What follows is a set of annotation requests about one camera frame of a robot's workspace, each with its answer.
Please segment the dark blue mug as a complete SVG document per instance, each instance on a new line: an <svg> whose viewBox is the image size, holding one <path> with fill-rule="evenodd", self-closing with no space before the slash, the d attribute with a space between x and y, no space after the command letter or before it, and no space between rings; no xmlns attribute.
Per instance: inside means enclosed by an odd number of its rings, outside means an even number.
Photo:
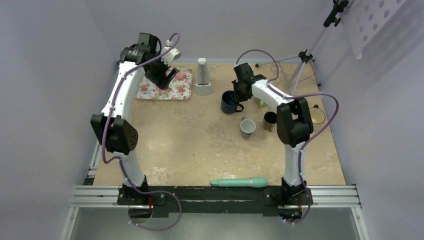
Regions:
<svg viewBox="0 0 424 240"><path fill-rule="evenodd" d="M240 113L244 106L235 100L235 92L227 90L221 95L220 109L225 114Z"/></svg>

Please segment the green mug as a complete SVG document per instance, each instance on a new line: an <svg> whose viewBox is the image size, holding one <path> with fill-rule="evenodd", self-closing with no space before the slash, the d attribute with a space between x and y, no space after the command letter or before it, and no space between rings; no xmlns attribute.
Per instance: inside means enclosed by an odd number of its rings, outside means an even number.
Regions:
<svg viewBox="0 0 424 240"><path fill-rule="evenodd" d="M265 102L257 97L255 98L255 103L261 108L265 106Z"/></svg>

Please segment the grey mug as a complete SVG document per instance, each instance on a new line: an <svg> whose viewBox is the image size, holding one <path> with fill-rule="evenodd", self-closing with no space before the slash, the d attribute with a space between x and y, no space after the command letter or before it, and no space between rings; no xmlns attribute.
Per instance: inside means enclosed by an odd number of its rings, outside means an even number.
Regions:
<svg viewBox="0 0 424 240"><path fill-rule="evenodd" d="M241 118L239 129L240 129L241 136L244 139L248 139L255 132L256 123L253 120L247 119L245 116L243 116Z"/></svg>

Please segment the brown mug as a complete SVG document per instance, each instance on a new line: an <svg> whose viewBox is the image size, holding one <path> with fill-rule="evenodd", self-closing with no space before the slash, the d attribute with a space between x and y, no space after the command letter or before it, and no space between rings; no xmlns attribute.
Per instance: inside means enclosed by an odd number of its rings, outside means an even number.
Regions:
<svg viewBox="0 0 424 240"><path fill-rule="evenodd" d="M262 120L262 127L268 132L272 132L277 124L277 114L272 111L268 111L264 114Z"/></svg>

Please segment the cream mug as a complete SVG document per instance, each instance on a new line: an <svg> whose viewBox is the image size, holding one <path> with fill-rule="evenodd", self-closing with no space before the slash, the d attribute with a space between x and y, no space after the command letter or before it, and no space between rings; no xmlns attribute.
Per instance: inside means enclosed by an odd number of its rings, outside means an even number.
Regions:
<svg viewBox="0 0 424 240"><path fill-rule="evenodd" d="M311 121L314 125L323 124L326 119L326 113L316 104L309 109Z"/></svg>

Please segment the teal cylindrical tool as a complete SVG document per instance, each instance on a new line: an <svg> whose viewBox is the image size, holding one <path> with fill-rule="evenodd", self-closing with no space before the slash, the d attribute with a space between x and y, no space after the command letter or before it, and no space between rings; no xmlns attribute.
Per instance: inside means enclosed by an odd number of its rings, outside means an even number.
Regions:
<svg viewBox="0 0 424 240"><path fill-rule="evenodd" d="M227 178L210 181L211 186L222 188L264 188L268 185L265 177Z"/></svg>

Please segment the perforated music stand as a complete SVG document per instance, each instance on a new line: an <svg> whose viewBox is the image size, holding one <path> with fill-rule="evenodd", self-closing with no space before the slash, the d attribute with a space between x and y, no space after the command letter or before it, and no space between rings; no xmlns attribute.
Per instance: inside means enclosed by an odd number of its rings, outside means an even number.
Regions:
<svg viewBox="0 0 424 240"><path fill-rule="evenodd" d="M370 88L424 67L421 0L351 0L315 55L320 89Z"/></svg>

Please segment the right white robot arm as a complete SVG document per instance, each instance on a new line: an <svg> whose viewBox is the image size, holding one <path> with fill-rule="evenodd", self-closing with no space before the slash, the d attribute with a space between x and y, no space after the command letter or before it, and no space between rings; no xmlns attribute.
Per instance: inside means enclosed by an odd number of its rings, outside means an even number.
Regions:
<svg viewBox="0 0 424 240"><path fill-rule="evenodd" d="M234 67L232 81L235 100L245 102L253 97L264 101L276 113L276 133L284 144L285 168L279 198L294 203L306 191L303 174L305 144L314 131L308 101L294 98L274 87L261 74L255 75L248 63Z"/></svg>

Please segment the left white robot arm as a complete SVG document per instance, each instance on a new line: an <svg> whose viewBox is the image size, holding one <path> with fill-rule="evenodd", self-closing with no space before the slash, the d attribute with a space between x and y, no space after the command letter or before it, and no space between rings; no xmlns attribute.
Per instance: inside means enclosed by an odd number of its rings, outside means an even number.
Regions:
<svg viewBox="0 0 424 240"><path fill-rule="evenodd" d="M105 106L90 118L103 163L117 162L123 176L118 196L133 205L146 203L155 192L149 190L137 158L139 134L130 123L131 108L143 78L162 90L169 86L178 72L171 64L181 56L176 48L180 38L175 32L162 44L153 34L139 33L137 42L119 54L116 82Z"/></svg>

